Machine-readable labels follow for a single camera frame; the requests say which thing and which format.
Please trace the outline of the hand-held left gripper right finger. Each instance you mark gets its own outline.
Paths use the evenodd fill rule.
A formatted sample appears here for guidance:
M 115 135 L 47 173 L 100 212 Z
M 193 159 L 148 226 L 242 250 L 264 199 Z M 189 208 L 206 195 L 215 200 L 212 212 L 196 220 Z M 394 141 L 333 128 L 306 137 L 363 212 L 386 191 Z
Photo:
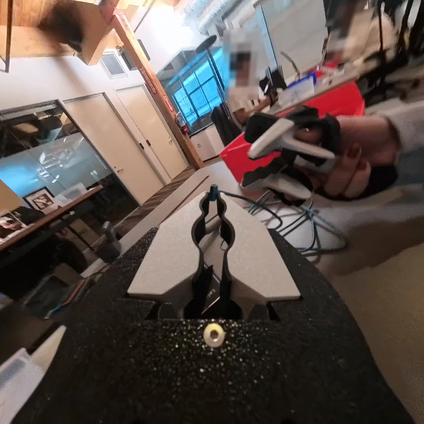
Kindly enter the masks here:
M 217 196 L 220 235 L 226 244 L 223 279 L 235 303 L 294 301 L 300 291 L 268 229 L 228 194 Z

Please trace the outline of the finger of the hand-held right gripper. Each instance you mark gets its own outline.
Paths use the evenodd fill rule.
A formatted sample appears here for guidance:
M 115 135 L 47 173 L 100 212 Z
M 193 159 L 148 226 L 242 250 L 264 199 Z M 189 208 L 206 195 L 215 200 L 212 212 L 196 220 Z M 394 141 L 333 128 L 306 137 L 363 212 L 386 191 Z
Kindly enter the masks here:
M 268 189 L 283 198 L 307 200 L 312 195 L 312 183 L 303 172 L 283 164 L 268 164 L 243 175 L 241 187 L 257 190 Z
M 252 114 L 245 128 L 245 140 L 251 145 L 248 151 L 249 159 L 257 160 L 274 151 L 305 153 L 325 159 L 333 156 L 330 151 L 315 146 L 316 141 L 310 144 L 298 140 L 296 138 L 298 131 L 294 122 L 286 119 L 285 116 L 277 117 L 266 113 Z

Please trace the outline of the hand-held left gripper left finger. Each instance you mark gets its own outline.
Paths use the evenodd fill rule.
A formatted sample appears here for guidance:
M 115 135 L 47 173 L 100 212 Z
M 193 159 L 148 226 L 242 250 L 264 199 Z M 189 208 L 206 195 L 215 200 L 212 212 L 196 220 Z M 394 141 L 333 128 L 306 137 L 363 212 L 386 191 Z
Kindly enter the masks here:
M 199 241 L 205 234 L 209 193 L 201 192 L 162 222 L 127 294 L 151 301 L 191 301 L 203 268 Z

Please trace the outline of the red plastic bin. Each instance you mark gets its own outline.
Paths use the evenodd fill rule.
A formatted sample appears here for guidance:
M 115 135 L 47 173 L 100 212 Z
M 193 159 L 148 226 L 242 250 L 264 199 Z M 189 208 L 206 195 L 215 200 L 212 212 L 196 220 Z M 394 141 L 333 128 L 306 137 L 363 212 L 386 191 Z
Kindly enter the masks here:
M 344 83 L 337 88 L 330 89 L 303 102 L 302 105 L 318 109 L 321 118 L 326 114 L 334 117 L 365 115 L 365 101 L 355 82 Z M 241 133 L 219 153 L 220 158 L 237 182 L 241 182 L 246 172 L 253 171 L 259 166 L 266 166 L 278 156 L 277 152 L 273 152 L 253 161 L 248 157 L 249 148 L 250 144 Z

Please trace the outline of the person's right forearm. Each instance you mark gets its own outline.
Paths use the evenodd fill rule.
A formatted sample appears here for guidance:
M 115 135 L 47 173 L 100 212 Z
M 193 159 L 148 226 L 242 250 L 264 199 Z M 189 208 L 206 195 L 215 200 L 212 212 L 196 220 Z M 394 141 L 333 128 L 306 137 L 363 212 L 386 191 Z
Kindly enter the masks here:
M 424 102 L 408 103 L 378 114 L 395 140 L 394 187 L 424 182 Z

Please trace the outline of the black jacket on chair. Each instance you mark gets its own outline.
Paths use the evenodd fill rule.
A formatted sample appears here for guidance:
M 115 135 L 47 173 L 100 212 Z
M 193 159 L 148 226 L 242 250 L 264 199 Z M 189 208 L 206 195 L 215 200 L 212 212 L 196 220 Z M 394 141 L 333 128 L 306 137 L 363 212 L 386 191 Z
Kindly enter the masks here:
M 233 142 L 242 131 L 232 119 L 224 103 L 215 106 L 210 115 L 212 123 L 221 138 L 224 147 Z

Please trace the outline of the small blue bin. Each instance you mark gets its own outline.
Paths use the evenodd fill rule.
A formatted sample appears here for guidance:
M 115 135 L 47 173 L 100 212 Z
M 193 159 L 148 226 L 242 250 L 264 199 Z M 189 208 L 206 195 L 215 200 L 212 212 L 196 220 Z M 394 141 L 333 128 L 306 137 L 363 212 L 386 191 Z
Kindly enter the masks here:
M 299 79 L 291 82 L 288 85 L 288 88 L 296 87 L 302 84 L 311 85 L 312 87 L 314 87 L 316 85 L 316 80 L 317 80 L 316 72 L 310 72 L 300 77 Z

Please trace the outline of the white recycling bin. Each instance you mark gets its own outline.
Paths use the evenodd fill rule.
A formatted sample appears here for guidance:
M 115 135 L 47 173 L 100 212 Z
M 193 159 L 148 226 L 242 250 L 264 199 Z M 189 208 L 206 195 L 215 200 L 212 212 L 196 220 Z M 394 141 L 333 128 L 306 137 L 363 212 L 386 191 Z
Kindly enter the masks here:
M 214 124 L 196 132 L 190 139 L 203 162 L 219 156 L 225 148 Z

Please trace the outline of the white board panel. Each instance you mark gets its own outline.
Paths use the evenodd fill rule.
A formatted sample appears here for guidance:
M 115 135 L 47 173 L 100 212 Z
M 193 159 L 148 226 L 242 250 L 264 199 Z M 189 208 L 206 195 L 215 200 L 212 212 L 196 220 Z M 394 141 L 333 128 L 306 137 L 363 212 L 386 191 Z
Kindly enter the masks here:
M 264 1 L 261 8 L 286 82 L 293 81 L 296 72 L 282 52 L 301 73 L 319 64 L 328 35 L 322 0 L 271 0 Z

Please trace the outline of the black disc floor lamp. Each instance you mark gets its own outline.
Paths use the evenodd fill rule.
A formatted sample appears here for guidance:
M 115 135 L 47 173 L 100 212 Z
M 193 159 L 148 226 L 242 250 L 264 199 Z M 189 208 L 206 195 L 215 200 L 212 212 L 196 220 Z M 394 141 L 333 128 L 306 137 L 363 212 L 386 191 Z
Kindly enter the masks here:
M 206 59 L 208 61 L 209 67 L 211 68 L 212 71 L 212 76 L 215 80 L 215 85 L 221 100 L 221 106 L 223 108 L 224 114 L 227 117 L 230 117 L 230 110 L 228 108 L 228 104 L 225 101 L 225 96 L 224 96 L 224 83 L 223 83 L 223 79 L 221 77 L 221 74 L 218 70 L 218 66 L 216 64 L 216 61 L 213 57 L 213 53 L 212 53 L 212 46 L 215 44 L 217 40 L 217 36 L 216 35 L 212 35 L 207 37 L 200 45 L 198 45 L 198 47 L 196 48 L 196 53 L 199 55 L 200 53 L 205 53 L 206 55 Z

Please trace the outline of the white door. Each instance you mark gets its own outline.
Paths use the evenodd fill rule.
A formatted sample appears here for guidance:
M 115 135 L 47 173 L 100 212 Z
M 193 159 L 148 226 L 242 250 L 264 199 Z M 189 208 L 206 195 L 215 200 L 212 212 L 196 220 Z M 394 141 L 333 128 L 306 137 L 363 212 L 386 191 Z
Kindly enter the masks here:
M 188 164 L 145 85 L 119 89 L 117 95 L 169 178 L 176 178 Z
M 68 100 L 66 110 L 138 204 L 163 183 L 103 94 Z

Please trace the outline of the wooden desk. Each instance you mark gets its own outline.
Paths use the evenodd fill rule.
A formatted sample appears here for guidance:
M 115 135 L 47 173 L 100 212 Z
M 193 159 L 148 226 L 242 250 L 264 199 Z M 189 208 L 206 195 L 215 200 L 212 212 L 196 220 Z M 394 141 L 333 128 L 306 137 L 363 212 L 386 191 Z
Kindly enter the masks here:
M 0 246 L 0 267 L 4 268 L 10 263 L 24 257 L 35 247 L 64 228 L 69 228 L 75 220 L 94 208 L 92 198 L 103 190 L 98 185 L 74 201 L 60 207 L 56 211 L 45 215 L 17 235 L 12 236 Z

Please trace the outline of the black and white tag poster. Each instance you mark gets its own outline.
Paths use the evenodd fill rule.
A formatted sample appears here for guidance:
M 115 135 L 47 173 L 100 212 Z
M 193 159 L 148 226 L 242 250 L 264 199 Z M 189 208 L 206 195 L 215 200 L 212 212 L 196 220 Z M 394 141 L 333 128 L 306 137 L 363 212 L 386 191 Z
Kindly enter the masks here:
M 48 215 L 60 208 L 55 201 L 55 196 L 47 187 L 40 188 L 23 197 L 24 201 L 33 209 Z

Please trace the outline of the white desk stand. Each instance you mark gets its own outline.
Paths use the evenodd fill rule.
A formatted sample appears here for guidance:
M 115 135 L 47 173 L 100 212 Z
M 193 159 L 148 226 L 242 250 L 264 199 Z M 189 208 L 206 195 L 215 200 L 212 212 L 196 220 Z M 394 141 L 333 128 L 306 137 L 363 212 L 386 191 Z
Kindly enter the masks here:
M 62 338 L 66 332 L 66 326 L 59 326 L 31 355 L 30 361 L 47 372 L 53 362 Z

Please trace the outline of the clear plastic bin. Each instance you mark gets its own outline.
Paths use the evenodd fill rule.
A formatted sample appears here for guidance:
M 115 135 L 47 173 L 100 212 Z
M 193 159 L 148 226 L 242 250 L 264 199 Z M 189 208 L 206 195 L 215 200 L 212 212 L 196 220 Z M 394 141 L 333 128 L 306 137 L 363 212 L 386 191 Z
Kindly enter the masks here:
M 0 369 L 0 422 L 11 423 L 31 396 L 33 377 L 30 355 L 25 348 L 16 351 Z

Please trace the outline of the wooden post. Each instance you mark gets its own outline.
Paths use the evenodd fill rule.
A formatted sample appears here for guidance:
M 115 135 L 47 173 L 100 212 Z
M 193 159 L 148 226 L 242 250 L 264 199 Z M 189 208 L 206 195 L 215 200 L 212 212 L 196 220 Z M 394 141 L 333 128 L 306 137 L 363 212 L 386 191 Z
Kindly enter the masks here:
M 141 46 L 130 27 L 124 12 L 118 8 L 114 8 L 111 19 L 112 27 L 115 29 L 120 40 L 124 44 L 124 48 L 130 54 L 138 71 L 147 85 L 147 89 L 154 99 L 156 105 L 160 109 L 166 123 L 168 124 L 172 134 L 175 136 L 180 147 L 188 158 L 190 164 L 195 170 L 205 167 L 204 162 L 196 151 L 191 139 L 184 133 L 177 124 L 176 111 L 173 108 L 170 99 L 167 97 L 164 88 L 159 82 L 156 74 L 152 70 L 147 57 L 141 49 Z

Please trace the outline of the silver ventilation duct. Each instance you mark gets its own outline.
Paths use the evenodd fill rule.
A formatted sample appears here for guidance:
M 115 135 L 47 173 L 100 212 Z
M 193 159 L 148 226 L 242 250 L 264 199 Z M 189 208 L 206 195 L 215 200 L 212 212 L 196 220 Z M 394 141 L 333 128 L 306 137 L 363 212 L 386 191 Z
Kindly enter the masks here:
M 181 1 L 176 11 L 183 25 L 195 25 L 207 34 L 215 25 L 226 29 L 241 28 L 251 21 L 263 0 L 188 0 Z

